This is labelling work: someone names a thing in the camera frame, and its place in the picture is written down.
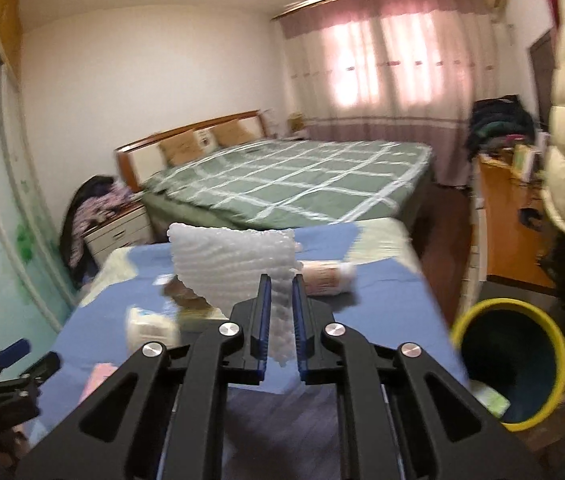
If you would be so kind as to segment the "black television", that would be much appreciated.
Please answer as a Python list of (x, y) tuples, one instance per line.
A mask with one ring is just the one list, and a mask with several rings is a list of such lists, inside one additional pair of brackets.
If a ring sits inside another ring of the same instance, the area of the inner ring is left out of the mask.
[(549, 124), (552, 76), (555, 69), (551, 30), (547, 30), (543, 36), (540, 36), (527, 49), (527, 53), (533, 72), (538, 123), (540, 128), (546, 130)]

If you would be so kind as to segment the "yellow rimmed trash bin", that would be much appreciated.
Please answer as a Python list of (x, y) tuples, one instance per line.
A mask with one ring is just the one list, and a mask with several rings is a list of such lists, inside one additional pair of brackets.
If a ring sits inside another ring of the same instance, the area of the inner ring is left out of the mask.
[(491, 298), (457, 318), (450, 333), (470, 379), (503, 396), (499, 420), (512, 432), (542, 424), (565, 393), (565, 338), (543, 310)]

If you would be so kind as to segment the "green plastic bag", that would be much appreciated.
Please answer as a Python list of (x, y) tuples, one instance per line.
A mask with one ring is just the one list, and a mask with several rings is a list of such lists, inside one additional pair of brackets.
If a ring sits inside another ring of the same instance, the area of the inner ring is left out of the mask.
[(501, 393), (483, 382), (471, 380), (469, 391), (496, 418), (501, 419), (510, 408), (510, 401)]

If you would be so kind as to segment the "dark clothes pile on sideboard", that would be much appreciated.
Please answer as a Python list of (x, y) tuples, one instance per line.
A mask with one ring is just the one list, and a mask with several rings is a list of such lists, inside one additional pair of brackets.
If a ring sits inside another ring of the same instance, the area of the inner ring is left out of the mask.
[(521, 136), (529, 143), (534, 143), (536, 139), (534, 119), (525, 110), (517, 94), (475, 101), (468, 128), (465, 149), (469, 162), (491, 139)]

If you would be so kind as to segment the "right brown pillow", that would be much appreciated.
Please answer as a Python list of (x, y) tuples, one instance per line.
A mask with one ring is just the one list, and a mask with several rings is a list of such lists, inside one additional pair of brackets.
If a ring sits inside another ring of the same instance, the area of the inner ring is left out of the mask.
[(242, 145), (257, 141), (260, 138), (258, 133), (249, 131), (244, 127), (239, 119), (223, 122), (211, 128), (217, 144), (222, 148)]

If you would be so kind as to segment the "pink strawberry milk carton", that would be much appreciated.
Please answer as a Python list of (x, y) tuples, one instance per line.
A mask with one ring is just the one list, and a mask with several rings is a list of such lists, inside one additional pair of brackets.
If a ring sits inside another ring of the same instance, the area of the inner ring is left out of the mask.
[(97, 363), (92, 369), (92, 374), (89, 375), (88, 381), (83, 389), (80, 403), (99, 388), (117, 369), (118, 368), (111, 363)]

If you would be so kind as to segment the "bed with green quilt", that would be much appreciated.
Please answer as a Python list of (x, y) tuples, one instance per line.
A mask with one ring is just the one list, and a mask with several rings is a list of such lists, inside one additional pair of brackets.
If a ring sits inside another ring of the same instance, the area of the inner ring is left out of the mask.
[[(222, 148), (211, 128), (239, 119), (257, 141)], [(170, 166), (159, 143), (197, 131), (205, 155)], [(375, 218), (411, 226), (433, 181), (421, 143), (279, 140), (258, 110), (153, 133), (115, 151), (122, 180), (156, 229), (173, 222), (230, 229), (288, 229)]]

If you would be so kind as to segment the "framed picture on sideboard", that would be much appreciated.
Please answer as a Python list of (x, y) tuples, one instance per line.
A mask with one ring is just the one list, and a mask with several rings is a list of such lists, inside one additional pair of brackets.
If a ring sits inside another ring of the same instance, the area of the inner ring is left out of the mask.
[(511, 174), (515, 180), (528, 184), (534, 180), (541, 167), (541, 157), (537, 148), (525, 144), (514, 147)]

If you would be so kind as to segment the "brown pillow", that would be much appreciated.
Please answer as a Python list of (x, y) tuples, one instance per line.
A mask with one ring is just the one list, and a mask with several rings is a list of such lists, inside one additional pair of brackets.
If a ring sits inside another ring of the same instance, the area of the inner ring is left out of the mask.
[(193, 162), (205, 155), (196, 130), (191, 129), (176, 136), (170, 136), (159, 143), (165, 162), (170, 166), (180, 166)]
[(222, 148), (242, 145), (257, 141), (260, 138), (258, 133), (249, 131), (244, 127), (239, 119), (223, 122), (211, 128), (217, 144)]

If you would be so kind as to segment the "floral tissue box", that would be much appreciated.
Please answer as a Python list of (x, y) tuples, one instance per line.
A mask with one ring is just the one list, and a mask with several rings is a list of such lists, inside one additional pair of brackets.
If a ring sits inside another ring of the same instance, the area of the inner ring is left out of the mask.
[(176, 322), (182, 333), (202, 333), (209, 328), (217, 328), (228, 318), (220, 309), (189, 309), (179, 308), (176, 313)]

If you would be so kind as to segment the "tissue box on far nightstand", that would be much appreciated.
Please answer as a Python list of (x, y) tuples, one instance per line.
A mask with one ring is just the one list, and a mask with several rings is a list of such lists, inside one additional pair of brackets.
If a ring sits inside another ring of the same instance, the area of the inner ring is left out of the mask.
[(293, 113), (288, 117), (289, 130), (292, 133), (296, 133), (305, 128), (305, 120), (302, 113)]

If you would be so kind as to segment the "white instant noodle cup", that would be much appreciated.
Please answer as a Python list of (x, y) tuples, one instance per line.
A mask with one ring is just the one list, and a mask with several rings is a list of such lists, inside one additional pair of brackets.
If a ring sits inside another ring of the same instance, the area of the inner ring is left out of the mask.
[(168, 349), (180, 344), (180, 332), (174, 312), (160, 313), (129, 307), (125, 318), (125, 334), (129, 354), (149, 342), (160, 342)]

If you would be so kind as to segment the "clothes pile on nightstand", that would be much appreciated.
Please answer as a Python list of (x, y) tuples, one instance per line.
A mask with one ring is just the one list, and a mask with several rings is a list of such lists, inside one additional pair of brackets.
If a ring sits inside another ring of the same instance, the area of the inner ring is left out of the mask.
[(95, 259), (86, 244), (86, 233), (116, 216), (133, 201), (132, 190), (111, 176), (93, 176), (75, 192), (64, 218), (59, 250), (76, 288), (96, 269)]

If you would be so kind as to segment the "sliding wardrobe door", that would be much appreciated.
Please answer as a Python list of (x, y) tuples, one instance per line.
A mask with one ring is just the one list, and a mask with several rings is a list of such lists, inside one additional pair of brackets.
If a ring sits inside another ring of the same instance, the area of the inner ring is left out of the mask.
[(25, 338), (32, 344), (25, 362), (33, 362), (75, 305), (28, 149), (19, 86), (0, 56), (0, 349)]

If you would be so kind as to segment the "white foam net wrap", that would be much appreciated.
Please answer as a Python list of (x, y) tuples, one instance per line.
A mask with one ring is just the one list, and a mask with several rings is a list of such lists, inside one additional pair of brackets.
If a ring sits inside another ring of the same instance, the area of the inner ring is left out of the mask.
[(175, 275), (226, 316), (235, 304), (255, 297), (261, 276), (267, 275), (272, 281), (268, 356), (280, 365), (293, 359), (291, 288), (301, 263), (291, 230), (240, 231), (174, 222), (168, 240)]

